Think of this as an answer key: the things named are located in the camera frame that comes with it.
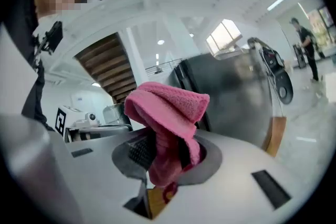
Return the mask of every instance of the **metal container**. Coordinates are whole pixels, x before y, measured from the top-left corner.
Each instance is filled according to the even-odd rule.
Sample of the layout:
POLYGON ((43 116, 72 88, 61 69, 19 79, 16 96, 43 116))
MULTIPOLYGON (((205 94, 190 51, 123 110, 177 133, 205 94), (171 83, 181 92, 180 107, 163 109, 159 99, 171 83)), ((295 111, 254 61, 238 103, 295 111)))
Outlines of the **metal container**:
POLYGON ((131 124, 124 113, 124 104, 107 106, 103 110, 103 116, 106 124, 131 124))
POLYGON ((181 88, 210 95, 199 128, 258 147, 266 138, 272 101, 256 49, 216 56, 199 55, 175 69, 181 88))

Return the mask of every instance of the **man in black clothing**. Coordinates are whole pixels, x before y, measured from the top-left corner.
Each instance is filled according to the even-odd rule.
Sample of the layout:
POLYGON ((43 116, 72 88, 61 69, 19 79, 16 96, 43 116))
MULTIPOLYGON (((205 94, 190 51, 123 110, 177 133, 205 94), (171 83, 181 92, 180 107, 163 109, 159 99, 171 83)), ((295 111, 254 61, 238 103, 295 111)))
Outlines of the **man in black clothing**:
POLYGON ((22 115, 39 121, 49 131, 53 129, 47 124, 41 108, 42 90, 45 83, 44 68, 40 60, 34 61, 34 58, 39 59, 39 57, 35 55, 37 44, 33 32, 40 18, 61 10, 72 9, 76 3, 85 2, 86 0, 17 0, 4 20, 4 25, 20 53, 30 66, 34 64, 37 66, 38 78, 28 95, 22 115))
POLYGON ((319 81, 319 75, 317 72, 317 66, 315 62, 315 50, 314 50, 314 35, 311 31, 307 30, 303 26, 299 24, 299 21, 296 18, 292 18, 290 23, 294 26, 295 30, 298 32, 300 40, 302 42, 301 47, 305 49, 308 64, 311 68, 313 73, 313 78, 311 79, 312 82, 319 81))

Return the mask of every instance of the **pink towel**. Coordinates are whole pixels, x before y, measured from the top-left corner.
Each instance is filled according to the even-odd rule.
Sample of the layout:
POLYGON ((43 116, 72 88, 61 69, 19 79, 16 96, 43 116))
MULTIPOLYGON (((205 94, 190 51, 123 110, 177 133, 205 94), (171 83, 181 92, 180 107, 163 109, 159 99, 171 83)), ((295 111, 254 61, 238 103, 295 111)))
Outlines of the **pink towel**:
POLYGON ((156 158, 149 169, 153 184, 167 186, 182 172, 178 136, 188 146, 191 165, 199 163, 199 144, 193 139, 194 124, 202 118, 208 103, 207 94, 157 82, 145 82, 128 95, 125 114, 156 132, 156 158))

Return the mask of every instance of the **wooden stair steps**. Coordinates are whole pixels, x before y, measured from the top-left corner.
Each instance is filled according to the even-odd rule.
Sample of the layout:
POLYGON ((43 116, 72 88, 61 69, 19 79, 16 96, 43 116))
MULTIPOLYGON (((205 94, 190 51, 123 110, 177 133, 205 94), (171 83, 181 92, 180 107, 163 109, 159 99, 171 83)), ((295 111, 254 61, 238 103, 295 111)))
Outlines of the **wooden stair steps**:
POLYGON ((127 71, 127 72, 123 72, 118 76, 115 76, 113 78, 110 78, 108 80, 105 80, 104 82, 101 83, 102 87, 106 87, 108 85, 114 84, 120 80, 126 79, 132 77, 133 78, 133 72, 132 71, 127 71))
POLYGON ((127 86, 131 83, 134 83, 135 82, 135 79, 134 78, 130 78, 130 79, 126 79, 126 80, 123 80, 123 81, 120 81, 118 83, 115 83, 113 84, 112 86, 108 87, 107 88, 107 91, 108 92, 113 92, 121 87, 124 87, 124 86, 127 86))
POLYGON ((128 92, 124 92, 124 93, 122 93, 120 95, 116 95, 114 98, 119 102, 119 100, 121 100, 123 98, 126 98, 132 91, 133 90, 128 91, 128 92))
POLYGON ((106 71, 103 74, 98 75, 97 80, 100 82, 103 79, 107 79, 108 77, 111 77, 115 74, 121 73, 122 71, 127 70, 127 69, 131 69, 131 66, 130 66, 129 63, 124 63, 121 66, 118 66, 118 67, 113 68, 109 71, 106 71))
POLYGON ((115 57, 111 60, 108 60, 108 61, 96 66, 95 68, 93 68, 92 71, 91 71, 91 75, 96 75, 96 74, 104 71, 105 69, 108 69, 108 68, 110 68, 110 67, 112 67, 112 66, 114 66, 114 65, 116 65, 120 62, 125 61, 125 60, 127 60, 126 55, 121 55, 121 56, 115 57))
POLYGON ((79 53, 78 59, 81 62, 85 62, 89 59, 91 59, 92 57, 112 48, 115 47, 116 45, 118 45, 117 43, 117 38, 111 39, 110 41, 107 41, 101 45, 97 45, 95 44, 94 48, 91 48, 91 46, 87 47, 86 49, 84 49, 83 51, 81 51, 79 53))
POLYGON ((124 102, 137 88, 128 56, 118 33, 98 40, 78 53, 76 59, 114 103, 124 102))
POLYGON ((122 47, 121 46, 115 46, 111 49, 103 51, 102 53, 100 53, 96 56, 93 56, 92 58, 90 58, 89 60, 87 60, 84 63, 84 66, 86 68, 90 68, 93 65, 96 65, 97 63, 104 61, 106 58, 111 59, 112 57, 120 56, 121 54, 122 54, 122 47))
POLYGON ((136 83, 133 83, 133 84, 131 84, 131 85, 128 85, 128 86, 119 88, 119 89, 117 89, 117 90, 115 90, 115 91, 112 91, 112 92, 111 92, 111 95, 112 95, 112 96, 116 96, 116 95, 119 95, 120 93, 127 92, 127 91, 132 90, 132 89, 134 89, 134 88, 136 88, 136 87, 137 87, 136 83))

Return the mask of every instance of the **white column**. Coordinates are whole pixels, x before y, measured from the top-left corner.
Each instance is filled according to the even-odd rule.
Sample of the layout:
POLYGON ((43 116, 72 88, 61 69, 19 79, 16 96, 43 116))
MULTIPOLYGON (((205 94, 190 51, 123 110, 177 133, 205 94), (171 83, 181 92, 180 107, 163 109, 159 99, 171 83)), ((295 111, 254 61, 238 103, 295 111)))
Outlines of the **white column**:
POLYGON ((190 36, 182 20, 175 14, 164 14, 163 22, 177 48, 180 48, 183 58, 200 55, 199 48, 190 36))
MULTIPOLYGON (((119 31, 118 34, 120 36, 120 39, 127 53, 128 59, 130 61, 130 65, 132 68, 135 82, 137 83, 137 86, 139 86, 140 84, 148 81, 148 76, 146 73, 146 69, 143 65, 143 61, 140 57, 138 47, 134 40, 132 30, 130 27, 128 27, 123 31, 119 31)), ((131 124, 134 130, 144 128, 142 124, 132 119, 131 119, 131 124)))

